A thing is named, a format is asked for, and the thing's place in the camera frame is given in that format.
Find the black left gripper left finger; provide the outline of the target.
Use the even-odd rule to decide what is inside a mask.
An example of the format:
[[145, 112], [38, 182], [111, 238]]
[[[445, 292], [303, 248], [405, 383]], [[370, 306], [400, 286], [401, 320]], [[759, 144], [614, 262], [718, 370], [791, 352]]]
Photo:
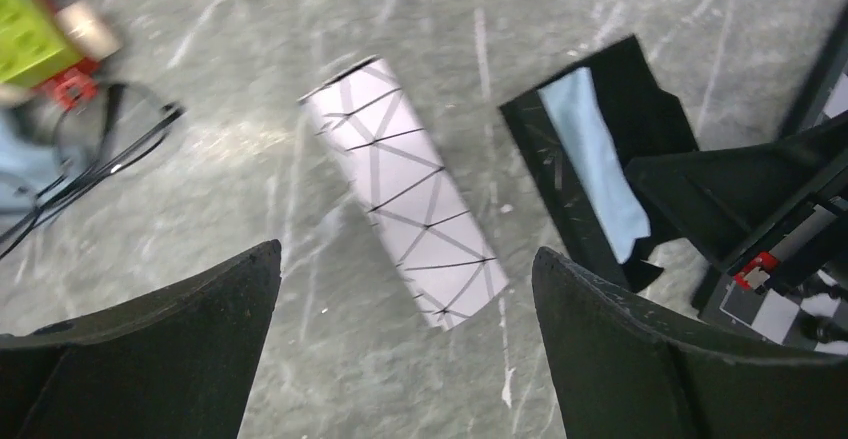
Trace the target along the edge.
[[260, 243], [192, 277], [1, 338], [5, 438], [234, 438], [281, 284]]

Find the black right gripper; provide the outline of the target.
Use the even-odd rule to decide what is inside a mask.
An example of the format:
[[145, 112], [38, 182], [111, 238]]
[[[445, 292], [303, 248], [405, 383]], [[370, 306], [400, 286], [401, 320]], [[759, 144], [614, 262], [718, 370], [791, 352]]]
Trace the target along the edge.
[[847, 116], [755, 146], [632, 160], [632, 187], [736, 285], [799, 288], [847, 248]]

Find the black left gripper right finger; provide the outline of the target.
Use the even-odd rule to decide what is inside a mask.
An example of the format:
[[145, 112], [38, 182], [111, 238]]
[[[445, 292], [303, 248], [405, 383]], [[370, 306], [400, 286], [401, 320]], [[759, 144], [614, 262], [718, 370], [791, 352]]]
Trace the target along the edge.
[[543, 247], [532, 291], [571, 438], [843, 438], [847, 360], [714, 328]]

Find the black glasses case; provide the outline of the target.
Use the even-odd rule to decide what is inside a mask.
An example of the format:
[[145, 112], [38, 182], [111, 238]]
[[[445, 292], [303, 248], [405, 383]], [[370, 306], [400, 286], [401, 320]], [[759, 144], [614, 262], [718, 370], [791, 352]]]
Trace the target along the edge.
[[653, 250], [680, 235], [625, 178], [647, 212], [651, 234], [636, 241], [629, 260], [616, 261], [538, 94], [542, 87], [581, 67], [592, 73], [598, 105], [623, 172], [634, 158], [695, 152], [698, 145], [679, 99], [658, 84], [634, 36], [572, 63], [499, 107], [569, 257], [617, 285], [640, 292], [663, 271], [648, 261]]

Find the thin black framed glasses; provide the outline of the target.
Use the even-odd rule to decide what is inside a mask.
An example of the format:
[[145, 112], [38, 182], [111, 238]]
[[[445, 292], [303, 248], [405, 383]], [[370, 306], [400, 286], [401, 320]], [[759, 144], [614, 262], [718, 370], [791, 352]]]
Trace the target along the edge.
[[47, 137], [34, 137], [24, 130], [18, 111], [2, 109], [13, 112], [25, 138], [54, 149], [62, 173], [35, 196], [30, 211], [1, 215], [3, 257], [105, 180], [150, 156], [186, 113], [182, 104], [161, 98], [145, 85], [117, 81], [107, 83], [93, 101], [60, 113]]

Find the light blue cleaning cloth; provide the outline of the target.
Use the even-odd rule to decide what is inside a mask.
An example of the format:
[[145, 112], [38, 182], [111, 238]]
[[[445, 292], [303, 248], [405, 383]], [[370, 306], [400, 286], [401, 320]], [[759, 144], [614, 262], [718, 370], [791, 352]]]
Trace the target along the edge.
[[27, 213], [61, 175], [54, 149], [25, 138], [13, 112], [1, 109], [1, 215]]

